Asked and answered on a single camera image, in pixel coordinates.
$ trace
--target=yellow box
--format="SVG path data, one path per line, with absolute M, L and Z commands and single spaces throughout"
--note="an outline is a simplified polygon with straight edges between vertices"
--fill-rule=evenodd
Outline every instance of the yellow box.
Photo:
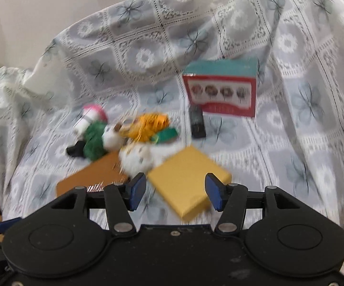
M 205 192 L 205 176 L 213 173 L 223 184 L 232 175 L 193 146 L 151 170 L 147 178 L 184 221 L 190 221 L 210 204 Z

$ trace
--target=plush toy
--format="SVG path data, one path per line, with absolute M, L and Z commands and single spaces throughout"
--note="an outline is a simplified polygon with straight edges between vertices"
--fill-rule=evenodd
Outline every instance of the plush toy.
M 148 142 L 157 132 L 169 126 L 167 115 L 160 113 L 146 113 L 136 117 L 132 123 L 124 123 L 119 134 L 124 138 L 136 142 Z
M 87 127 L 89 127 L 93 122 L 100 120 L 105 123 L 108 123 L 107 116 L 105 111 L 101 106 L 97 104 L 87 104 L 83 107 L 82 117 L 76 122 L 73 127 L 74 133 L 78 138 L 82 138 Z
M 66 153 L 71 157 L 83 157 L 95 161 L 106 153 L 118 151 L 126 141 L 118 133 L 120 128 L 121 124 L 108 126 L 100 120 L 95 121 L 87 127 L 82 140 L 66 148 Z
M 84 134 L 86 142 L 83 148 L 83 155 L 91 161 L 102 158 L 107 151 L 103 147 L 102 135 L 105 131 L 106 123 L 99 120 L 90 124 Z
M 119 152 L 121 170 L 131 178 L 139 172 L 146 174 L 183 148 L 182 142 L 159 145 L 133 142 L 123 147 Z
M 119 134 L 122 124 L 118 123 L 115 126 L 106 126 L 102 134 L 103 147 L 106 151 L 120 150 L 126 139 Z

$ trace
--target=blue gripper pad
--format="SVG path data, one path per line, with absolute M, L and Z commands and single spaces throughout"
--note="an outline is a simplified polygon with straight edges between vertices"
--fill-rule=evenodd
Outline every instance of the blue gripper pad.
M 129 183 L 132 184 L 131 186 L 131 191 L 130 193 L 130 200 L 129 200 L 129 204 L 130 204 L 130 211 L 135 211 L 138 206 L 139 203 L 141 201 L 141 199 L 143 198 L 143 195 L 146 191 L 146 186 L 147 186 L 147 179 L 146 176 L 141 173 L 138 174 L 137 176 L 135 176 L 133 178 L 133 180 Z
M 205 176 L 205 192 L 214 209 L 219 212 L 223 211 L 227 202 L 226 186 L 213 173 Z
M 4 234 L 11 226 L 13 226 L 15 223 L 17 223 L 18 221 L 21 221 L 22 218 L 21 217 L 17 217 L 15 219 L 9 219 L 6 221 L 1 221 L 0 222 L 0 233 Z

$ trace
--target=teal box lid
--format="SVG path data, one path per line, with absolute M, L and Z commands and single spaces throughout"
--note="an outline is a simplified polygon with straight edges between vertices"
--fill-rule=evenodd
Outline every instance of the teal box lid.
M 197 60 L 188 64 L 183 72 L 183 75 L 230 75 L 255 78 L 257 76 L 257 71 L 257 58 L 235 60 Z

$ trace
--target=yellow tinsel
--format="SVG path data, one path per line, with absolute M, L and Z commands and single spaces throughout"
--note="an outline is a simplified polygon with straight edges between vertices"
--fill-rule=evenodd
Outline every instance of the yellow tinsel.
M 138 142 L 148 142 L 157 132 L 169 126 L 167 115 L 147 113 L 137 117 L 129 127 L 122 127 L 119 134 Z

